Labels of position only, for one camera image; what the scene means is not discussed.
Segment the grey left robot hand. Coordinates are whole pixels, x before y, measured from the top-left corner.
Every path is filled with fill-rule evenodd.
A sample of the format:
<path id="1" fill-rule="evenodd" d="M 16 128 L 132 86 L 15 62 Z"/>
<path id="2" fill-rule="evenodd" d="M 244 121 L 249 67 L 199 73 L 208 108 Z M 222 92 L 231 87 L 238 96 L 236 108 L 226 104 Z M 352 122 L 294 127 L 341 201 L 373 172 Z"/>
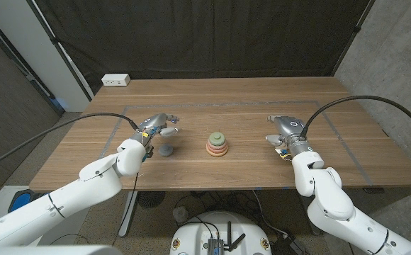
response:
<path id="1" fill-rule="evenodd" d="M 176 124 L 178 121 L 179 118 L 172 114 L 159 113 L 153 115 L 140 123 L 137 131 L 130 138 L 146 146 L 155 135 L 160 135 L 161 137 L 171 137 L 178 133 L 178 128 L 167 126 L 167 123 Z"/>

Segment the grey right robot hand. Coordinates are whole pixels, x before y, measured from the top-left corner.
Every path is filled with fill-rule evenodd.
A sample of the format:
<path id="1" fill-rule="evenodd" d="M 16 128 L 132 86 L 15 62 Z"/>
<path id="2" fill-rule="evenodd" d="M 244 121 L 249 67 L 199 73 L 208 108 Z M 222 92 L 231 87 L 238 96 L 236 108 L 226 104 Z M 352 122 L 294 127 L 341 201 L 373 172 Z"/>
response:
<path id="1" fill-rule="evenodd" d="M 301 138 L 304 124 L 301 120 L 281 115 L 270 115 L 267 120 L 273 123 L 278 130 L 277 135 L 267 135 L 266 141 L 274 147 L 280 147 L 290 152 L 294 157 L 303 152 L 312 152 L 310 143 Z"/>

